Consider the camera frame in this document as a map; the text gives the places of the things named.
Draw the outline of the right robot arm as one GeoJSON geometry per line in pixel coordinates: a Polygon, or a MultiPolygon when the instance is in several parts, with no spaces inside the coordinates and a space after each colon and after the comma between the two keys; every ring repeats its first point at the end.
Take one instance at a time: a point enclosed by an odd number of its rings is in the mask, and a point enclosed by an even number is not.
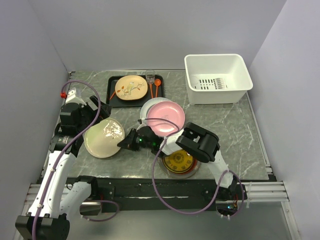
{"type": "Polygon", "coordinates": [[[117,146],[129,151],[148,148],[155,155],[155,160],[184,150],[194,159],[208,166],[216,182],[219,200],[234,200],[238,192],[241,193],[241,199],[245,200],[244,186],[239,177],[229,169],[224,161],[219,137],[215,133],[192,122],[179,127],[176,123],[161,118],[141,118],[138,120],[139,123],[147,121],[167,123],[173,128],[173,132],[158,136],[149,125],[144,125],[139,129],[131,129],[117,146]]]}

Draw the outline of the cream green leaf plate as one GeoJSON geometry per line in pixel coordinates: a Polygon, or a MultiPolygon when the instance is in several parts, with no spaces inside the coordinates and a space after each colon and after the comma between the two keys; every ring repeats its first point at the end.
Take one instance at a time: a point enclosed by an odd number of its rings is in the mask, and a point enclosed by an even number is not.
{"type": "Polygon", "coordinates": [[[109,158],[121,148],[118,146],[125,138],[123,126],[113,118],[106,118],[91,126],[84,134],[86,150],[96,158],[109,158]]]}

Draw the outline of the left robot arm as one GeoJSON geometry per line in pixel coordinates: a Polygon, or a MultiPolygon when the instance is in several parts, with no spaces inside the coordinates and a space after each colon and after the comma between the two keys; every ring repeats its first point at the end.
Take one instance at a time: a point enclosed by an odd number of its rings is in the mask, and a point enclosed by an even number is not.
{"type": "Polygon", "coordinates": [[[63,196],[70,169],[84,142],[84,132],[111,115],[110,105],[95,95],[89,99],[96,110],[83,100],[70,98],[60,109],[60,122],[50,141],[47,168],[37,196],[26,215],[19,215],[15,222],[25,240],[67,239],[70,222],[79,214],[81,204],[100,199],[97,178],[86,175],[77,177],[72,189],[63,196]]]}

